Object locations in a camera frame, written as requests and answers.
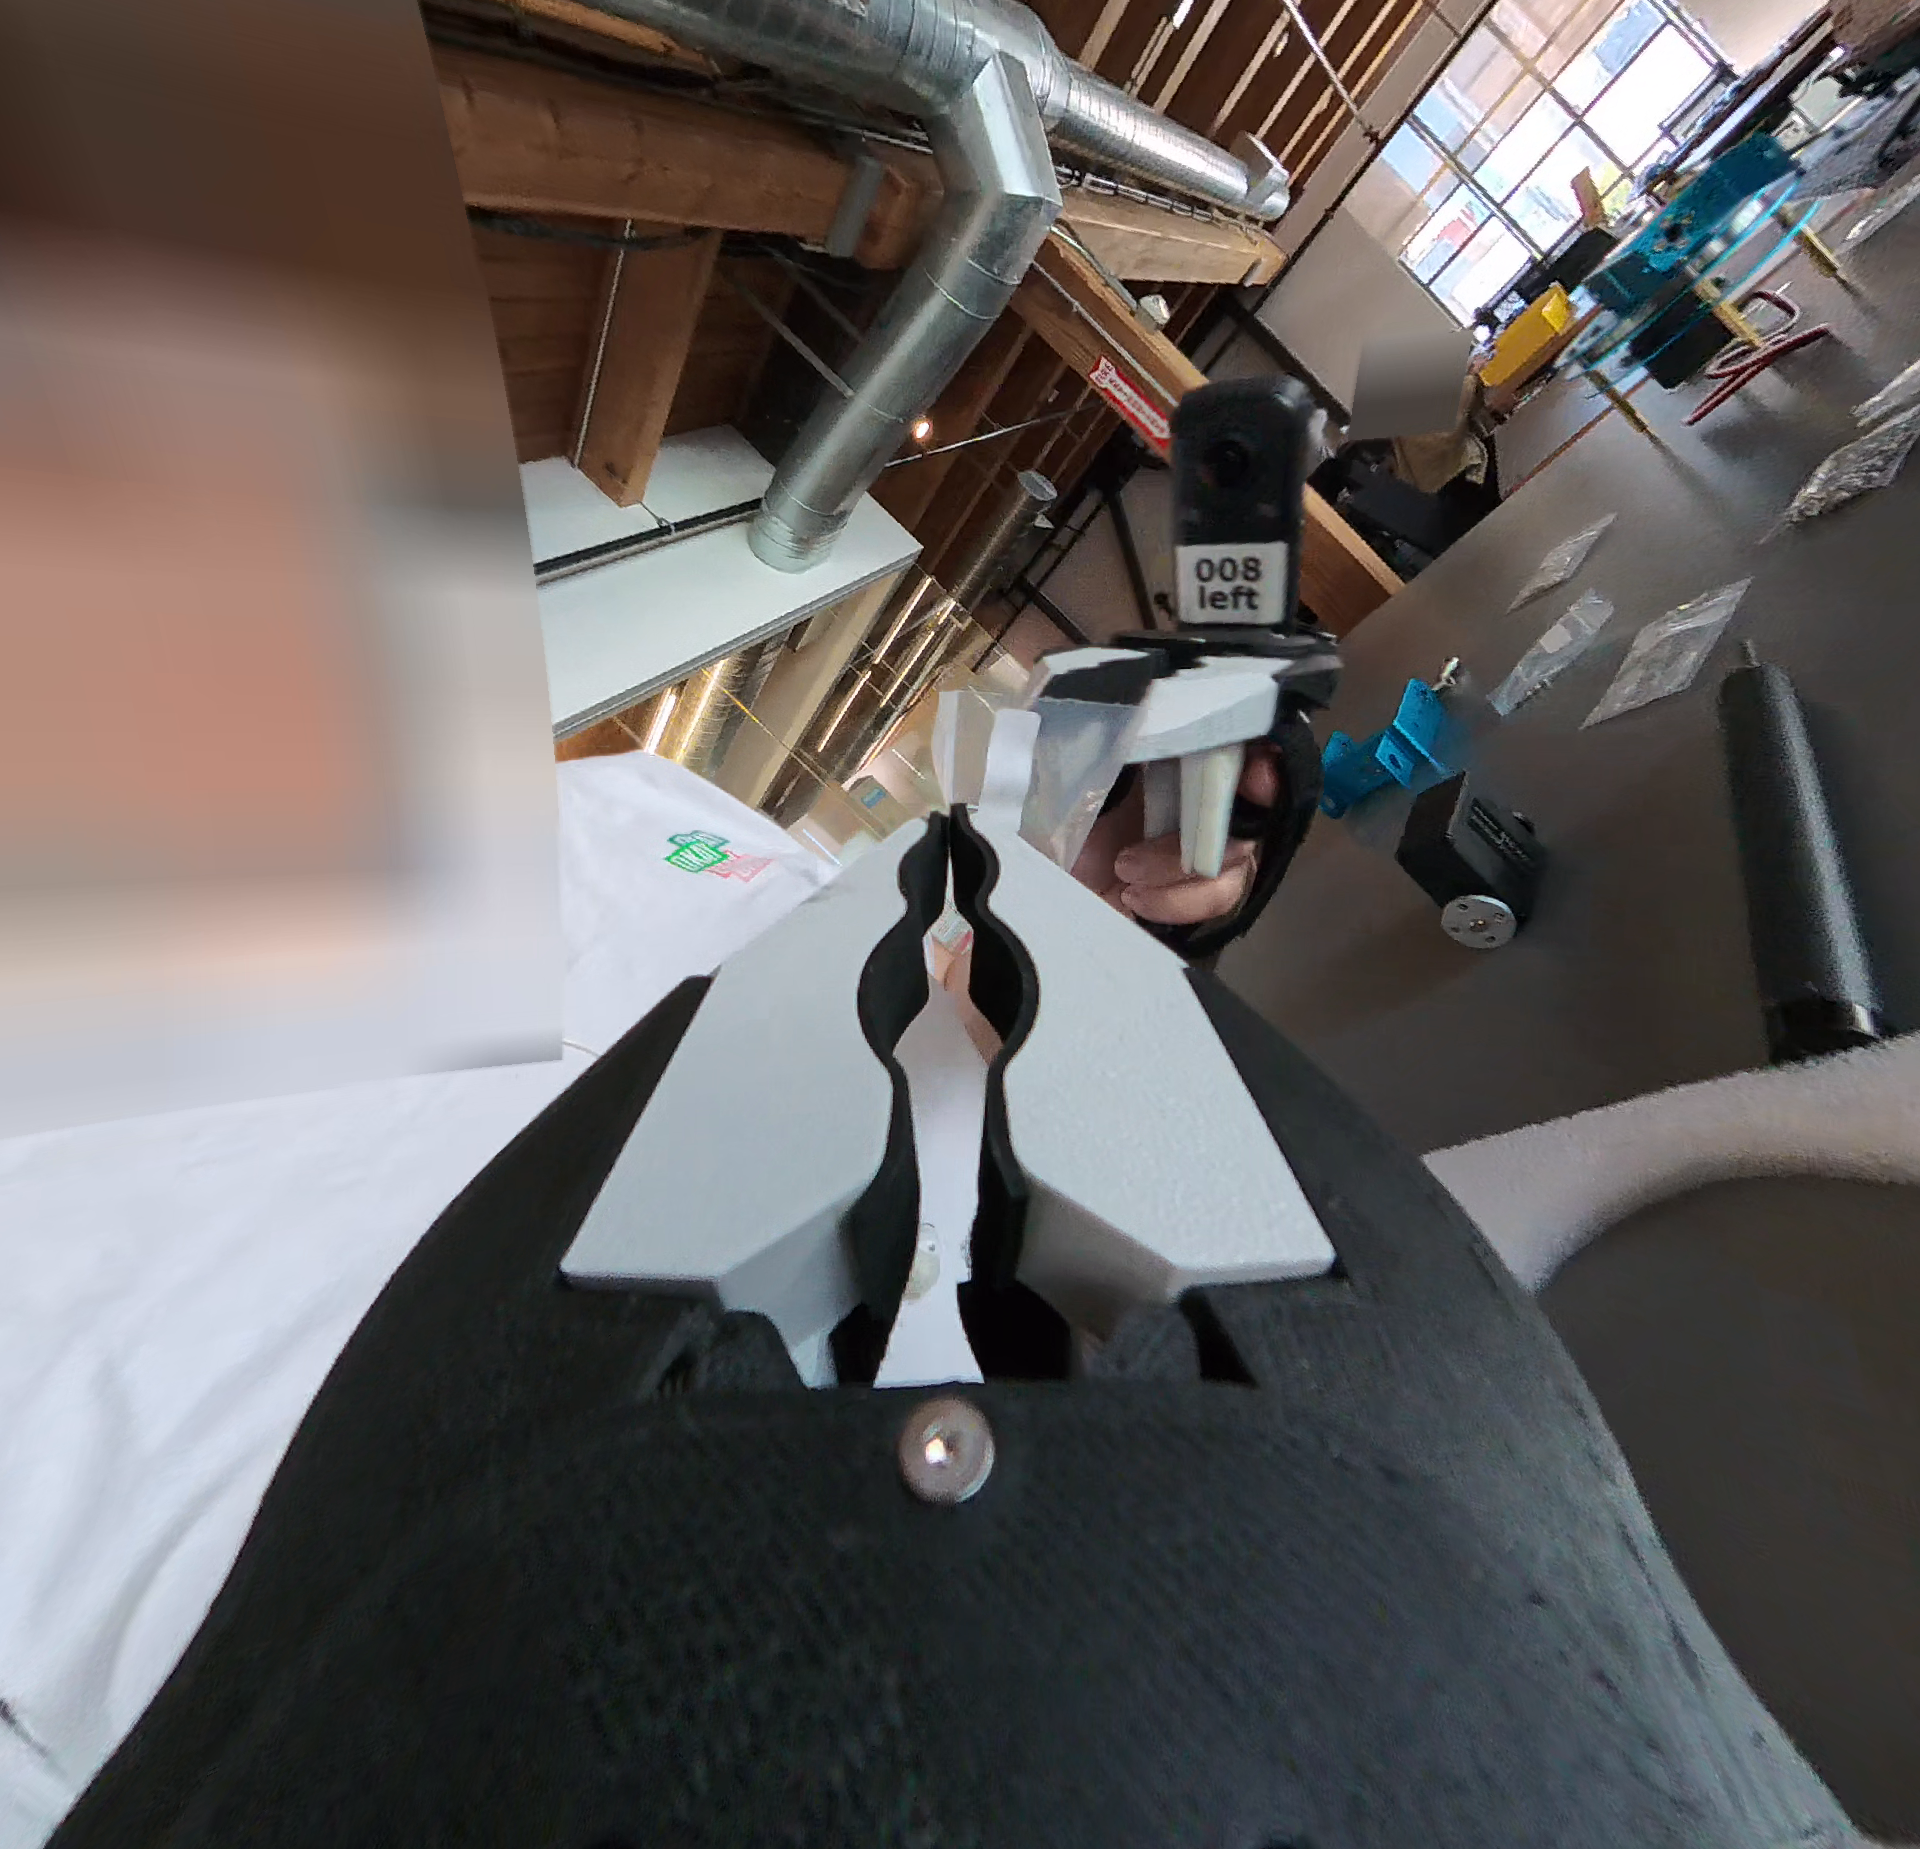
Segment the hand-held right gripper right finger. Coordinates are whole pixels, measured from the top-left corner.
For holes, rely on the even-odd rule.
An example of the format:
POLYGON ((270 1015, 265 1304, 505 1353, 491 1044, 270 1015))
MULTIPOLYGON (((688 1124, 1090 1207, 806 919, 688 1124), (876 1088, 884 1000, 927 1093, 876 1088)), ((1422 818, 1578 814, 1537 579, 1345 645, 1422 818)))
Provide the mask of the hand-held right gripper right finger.
POLYGON ((953 814, 993 1055, 957 1312, 986 1379, 1067 1379, 1190 1290, 1333 1276, 1333 1243, 1186 964, 1020 834, 953 814))

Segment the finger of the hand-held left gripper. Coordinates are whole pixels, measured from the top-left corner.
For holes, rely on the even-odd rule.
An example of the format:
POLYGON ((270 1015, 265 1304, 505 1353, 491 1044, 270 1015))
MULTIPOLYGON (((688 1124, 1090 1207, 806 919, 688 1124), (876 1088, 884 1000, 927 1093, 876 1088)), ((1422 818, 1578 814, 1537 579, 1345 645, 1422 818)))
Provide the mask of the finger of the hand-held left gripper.
POLYGON ((1165 648, 1096 645, 1043 659, 1043 703, 1143 703, 1150 686, 1182 672, 1165 648))
POLYGON ((1183 670, 1146 683, 1132 712, 1123 768, 1183 762, 1259 741, 1272 729, 1278 683, 1269 670, 1183 670))

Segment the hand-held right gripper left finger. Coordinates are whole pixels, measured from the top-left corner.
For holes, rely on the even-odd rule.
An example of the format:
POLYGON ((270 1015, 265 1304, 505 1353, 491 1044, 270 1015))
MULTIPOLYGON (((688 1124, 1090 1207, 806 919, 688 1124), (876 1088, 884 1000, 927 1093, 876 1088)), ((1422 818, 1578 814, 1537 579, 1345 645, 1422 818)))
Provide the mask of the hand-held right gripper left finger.
POLYGON ((707 980, 561 1271, 830 1337, 876 1383, 920 1231, 899 1042, 927 1004, 947 816, 886 835, 707 980))

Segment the small clear zip bag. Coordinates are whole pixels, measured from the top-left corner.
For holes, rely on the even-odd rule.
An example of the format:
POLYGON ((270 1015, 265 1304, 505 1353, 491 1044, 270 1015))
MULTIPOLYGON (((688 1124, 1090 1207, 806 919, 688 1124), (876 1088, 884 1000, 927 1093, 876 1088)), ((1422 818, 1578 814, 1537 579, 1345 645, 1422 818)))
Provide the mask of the small clear zip bag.
POLYGON ((994 709, 972 690, 940 695, 930 752, 944 792, 947 909, 930 927, 931 949, 966 964, 963 876, 1004 868, 990 917, 1053 994, 1100 1001, 1165 970, 1165 949, 1069 876, 1122 775, 1135 709, 1079 699, 994 709))

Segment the blue metal bracket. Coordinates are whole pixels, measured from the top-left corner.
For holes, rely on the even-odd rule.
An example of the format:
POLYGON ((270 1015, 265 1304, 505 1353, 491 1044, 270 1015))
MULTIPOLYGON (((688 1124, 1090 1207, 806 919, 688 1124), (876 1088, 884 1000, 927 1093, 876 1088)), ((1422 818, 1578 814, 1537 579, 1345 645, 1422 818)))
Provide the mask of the blue metal bracket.
POLYGON ((1408 680, 1381 729, 1355 739, 1328 732, 1318 809, 1345 818, 1381 791, 1424 792, 1467 769, 1467 729, 1452 712, 1457 680, 1408 680))

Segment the black electric screwdriver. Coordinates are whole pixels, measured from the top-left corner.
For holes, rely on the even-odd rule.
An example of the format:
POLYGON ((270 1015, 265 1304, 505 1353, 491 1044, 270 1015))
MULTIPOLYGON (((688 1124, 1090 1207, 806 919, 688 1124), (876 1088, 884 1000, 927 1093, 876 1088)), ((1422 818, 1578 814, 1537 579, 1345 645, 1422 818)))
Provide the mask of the black electric screwdriver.
POLYGON ((1768 1061, 1879 1044, 1881 988, 1807 719, 1788 672, 1750 645, 1715 686, 1715 729, 1768 1061))

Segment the blue hobby robot arm base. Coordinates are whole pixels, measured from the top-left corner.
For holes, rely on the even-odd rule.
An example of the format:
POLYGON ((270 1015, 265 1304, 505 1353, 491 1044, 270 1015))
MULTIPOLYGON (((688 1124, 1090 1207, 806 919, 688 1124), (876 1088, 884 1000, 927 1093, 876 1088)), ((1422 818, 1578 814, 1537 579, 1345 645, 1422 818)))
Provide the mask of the blue hobby robot arm base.
POLYGON ((1791 221, 1804 167, 1770 134, 1753 134, 1683 181, 1671 200, 1577 285, 1582 327, 1571 366, 1628 420, 1643 380, 1678 388, 1704 374, 1704 419, 1784 351, 1826 337, 1803 328, 1796 304, 1760 273, 1804 230, 1791 221))

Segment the person's left hand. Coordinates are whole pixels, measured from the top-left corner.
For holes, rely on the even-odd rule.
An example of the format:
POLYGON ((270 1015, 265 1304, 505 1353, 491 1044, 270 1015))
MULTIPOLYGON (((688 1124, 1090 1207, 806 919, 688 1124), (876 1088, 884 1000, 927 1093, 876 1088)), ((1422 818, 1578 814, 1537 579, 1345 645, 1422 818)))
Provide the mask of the person's left hand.
POLYGON ((1229 839, 1215 872, 1182 862, 1179 829, 1146 834, 1143 769, 1126 772, 1126 791, 1103 821, 1112 835, 1100 897, 1135 925, 1150 927, 1186 958, 1209 958, 1238 942, 1269 898, 1288 781, 1278 756, 1259 745, 1243 759, 1229 839))

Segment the red white sign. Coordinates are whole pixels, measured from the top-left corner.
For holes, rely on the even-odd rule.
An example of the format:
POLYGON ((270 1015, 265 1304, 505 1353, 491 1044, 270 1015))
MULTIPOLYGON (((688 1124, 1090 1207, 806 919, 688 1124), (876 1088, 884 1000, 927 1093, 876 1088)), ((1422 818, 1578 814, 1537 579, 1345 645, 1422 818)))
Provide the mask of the red white sign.
POLYGON ((1100 354, 1090 368, 1090 388, 1123 420, 1156 459, 1170 456, 1170 410, 1146 393, 1140 378, 1100 354))

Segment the black servo motor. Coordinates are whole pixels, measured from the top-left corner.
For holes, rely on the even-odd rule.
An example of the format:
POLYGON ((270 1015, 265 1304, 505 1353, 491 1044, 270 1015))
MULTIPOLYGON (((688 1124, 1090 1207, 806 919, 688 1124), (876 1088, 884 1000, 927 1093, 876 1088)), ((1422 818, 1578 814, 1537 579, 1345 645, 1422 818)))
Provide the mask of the black servo motor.
POLYGON ((1459 772, 1411 801, 1396 865, 1438 909, 1449 942, 1491 954, 1528 925, 1548 849, 1522 814, 1491 801, 1459 772))

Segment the plastic bag of small screws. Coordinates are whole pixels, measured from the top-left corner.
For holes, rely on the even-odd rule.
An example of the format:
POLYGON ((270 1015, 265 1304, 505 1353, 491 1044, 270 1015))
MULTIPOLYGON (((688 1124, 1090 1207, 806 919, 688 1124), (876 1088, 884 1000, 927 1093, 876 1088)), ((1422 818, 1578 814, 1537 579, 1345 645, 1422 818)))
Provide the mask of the plastic bag of small screws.
POLYGON ((1572 573, 1584 564, 1591 549, 1608 536, 1614 523, 1615 512, 1608 512, 1595 520, 1588 520, 1564 542, 1554 543, 1532 566, 1532 573, 1525 579, 1525 583, 1515 589, 1515 595, 1508 605, 1508 612, 1519 612, 1528 602, 1542 599, 1548 589, 1555 589, 1564 582, 1571 582, 1572 573))

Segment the yellow box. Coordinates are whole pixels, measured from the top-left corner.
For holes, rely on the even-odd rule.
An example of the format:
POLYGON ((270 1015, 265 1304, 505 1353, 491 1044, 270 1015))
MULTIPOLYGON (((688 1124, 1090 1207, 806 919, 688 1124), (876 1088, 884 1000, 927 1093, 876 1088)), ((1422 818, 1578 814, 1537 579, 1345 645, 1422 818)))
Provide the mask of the yellow box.
POLYGON ((1564 346, 1571 324, 1572 304, 1564 285, 1550 283, 1494 337, 1478 368, 1482 388, 1495 394, 1528 384, 1537 373, 1550 366, 1564 346))

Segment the white panel board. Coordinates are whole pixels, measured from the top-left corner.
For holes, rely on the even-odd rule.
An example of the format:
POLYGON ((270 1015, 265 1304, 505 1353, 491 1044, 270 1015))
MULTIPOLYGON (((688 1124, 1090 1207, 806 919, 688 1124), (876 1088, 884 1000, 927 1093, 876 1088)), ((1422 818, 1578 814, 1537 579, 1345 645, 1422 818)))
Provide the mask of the white panel board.
POLYGON ((750 547, 773 467, 733 427, 668 436, 650 486, 612 504, 567 459, 521 464, 552 736, 564 739, 911 566, 917 542, 860 497, 821 566, 750 547))

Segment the white foam piece with hole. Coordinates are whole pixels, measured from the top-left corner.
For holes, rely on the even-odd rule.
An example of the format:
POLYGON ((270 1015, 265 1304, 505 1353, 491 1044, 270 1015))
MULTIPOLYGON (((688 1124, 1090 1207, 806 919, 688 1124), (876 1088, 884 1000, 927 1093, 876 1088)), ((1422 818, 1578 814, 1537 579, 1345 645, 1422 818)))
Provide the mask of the white foam piece with hole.
POLYGON ((1538 1290, 1595 1236, 1684 1191, 1917 1186, 1917 1035, 1643 1093, 1429 1150, 1424 1164, 1538 1290))

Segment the black ceiling pipe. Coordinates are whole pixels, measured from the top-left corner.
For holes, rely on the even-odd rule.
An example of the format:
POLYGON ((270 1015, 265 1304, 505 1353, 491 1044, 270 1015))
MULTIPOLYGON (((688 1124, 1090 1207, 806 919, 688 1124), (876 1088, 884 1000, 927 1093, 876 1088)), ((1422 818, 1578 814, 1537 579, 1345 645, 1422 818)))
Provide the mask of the black ceiling pipe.
POLYGON ((1316 31, 1313 22, 1306 19, 1302 4, 1298 4, 1298 0, 1275 0, 1275 4, 1282 6, 1282 16, 1285 16, 1285 22, 1288 22, 1289 31, 1302 41, 1306 58, 1318 65, 1322 78, 1323 78, 1328 87, 1333 88, 1336 101, 1346 108, 1346 114, 1349 114, 1349 121, 1359 125, 1359 131, 1361 131, 1368 139, 1381 144, 1381 139, 1385 139, 1381 131, 1378 131, 1375 124, 1365 114, 1365 108, 1355 104, 1355 95, 1352 95, 1352 91, 1346 88, 1346 84, 1342 81, 1342 74, 1339 74, 1339 69, 1333 65, 1333 59, 1331 59, 1323 44, 1322 44, 1322 36, 1318 36, 1318 31, 1316 31))

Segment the large grid window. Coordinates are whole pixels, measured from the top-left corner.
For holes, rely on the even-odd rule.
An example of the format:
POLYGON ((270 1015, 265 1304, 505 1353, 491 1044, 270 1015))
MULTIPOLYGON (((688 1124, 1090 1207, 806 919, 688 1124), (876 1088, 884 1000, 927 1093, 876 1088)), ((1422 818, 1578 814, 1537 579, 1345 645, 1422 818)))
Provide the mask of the large grid window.
POLYGON ((1495 0, 1346 208, 1452 324, 1615 218, 1730 69, 1673 0, 1495 0))

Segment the plastic bag full of screws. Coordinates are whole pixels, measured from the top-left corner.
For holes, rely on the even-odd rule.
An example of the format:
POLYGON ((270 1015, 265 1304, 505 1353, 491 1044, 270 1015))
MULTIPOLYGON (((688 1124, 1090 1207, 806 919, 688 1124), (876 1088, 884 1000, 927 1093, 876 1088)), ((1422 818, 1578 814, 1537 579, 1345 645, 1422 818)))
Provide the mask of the plastic bag full of screws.
POLYGON ((1791 496, 1781 527, 1829 519, 1870 493, 1881 493, 1899 479, 1913 446, 1917 406, 1879 420, 1857 441, 1823 459, 1791 496))

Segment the silver ventilation duct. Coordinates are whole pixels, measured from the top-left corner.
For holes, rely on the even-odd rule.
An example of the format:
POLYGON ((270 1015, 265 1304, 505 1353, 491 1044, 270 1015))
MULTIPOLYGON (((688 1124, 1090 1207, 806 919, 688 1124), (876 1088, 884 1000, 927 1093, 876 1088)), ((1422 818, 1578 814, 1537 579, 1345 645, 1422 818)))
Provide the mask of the silver ventilation duct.
POLYGON ((1053 144, 1072 158, 1272 222, 1289 202, 1259 137, 1226 148, 1093 74, 1016 0, 564 0, 923 124, 940 181, 930 234, 863 341, 780 456, 750 523, 757 560, 817 566, 1013 300, 1060 211, 1053 144))

